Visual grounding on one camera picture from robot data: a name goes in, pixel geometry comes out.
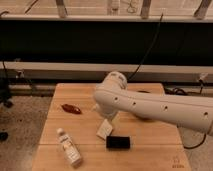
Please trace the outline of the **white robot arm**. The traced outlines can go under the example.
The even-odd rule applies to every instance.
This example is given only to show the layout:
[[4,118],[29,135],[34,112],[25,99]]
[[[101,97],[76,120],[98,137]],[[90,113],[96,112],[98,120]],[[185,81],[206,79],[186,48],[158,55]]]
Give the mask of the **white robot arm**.
[[108,119],[126,111],[213,136],[213,98],[131,91],[126,77],[117,71],[96,86],[93,98],[96,110]]

